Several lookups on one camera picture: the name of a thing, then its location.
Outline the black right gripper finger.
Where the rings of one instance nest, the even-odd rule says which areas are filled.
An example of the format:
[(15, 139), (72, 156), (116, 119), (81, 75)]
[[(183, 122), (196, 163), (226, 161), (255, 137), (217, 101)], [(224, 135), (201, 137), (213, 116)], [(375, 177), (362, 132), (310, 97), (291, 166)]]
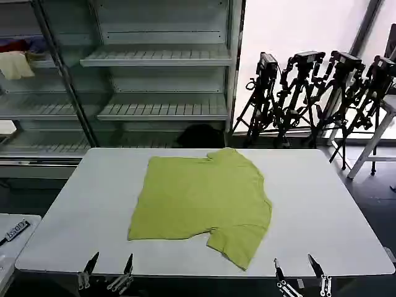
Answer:
[(320, 281), (320, 294), (331, 295), (332, 294), (332, 277), (326, 275), (321, 265), (313, 258), (312, 255), (308, 254), (308, 261), (315, 273), (316, 278)]
[(275, 275), (277, 278), (277, 287), (280, 293), (282, 294), (282, 296), (295, 297), (296, 293), (293, 291), (294, 288), (286, 281), (277, 258), (275, 258), (273, 262), (275, 267)]

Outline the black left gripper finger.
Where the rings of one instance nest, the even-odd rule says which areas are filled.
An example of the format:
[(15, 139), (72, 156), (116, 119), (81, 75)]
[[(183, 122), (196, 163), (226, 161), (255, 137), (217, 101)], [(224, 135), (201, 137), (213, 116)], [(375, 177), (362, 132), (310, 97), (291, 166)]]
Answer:
[(96, 266), (100, 253), (96, 252), (94, 256), (87, 262), (83, 271), (77, 274), (78, 276), (78, 290), (90, 288), (90, 276)]
[(124, 293), (133, 282), (134, 277), (132, 274), (133, 271), (133, 253), (129, 256), (125, 268), (124, 273), (118, 277), (116, 277), (107, 287), (108, 291), (113, 293)]

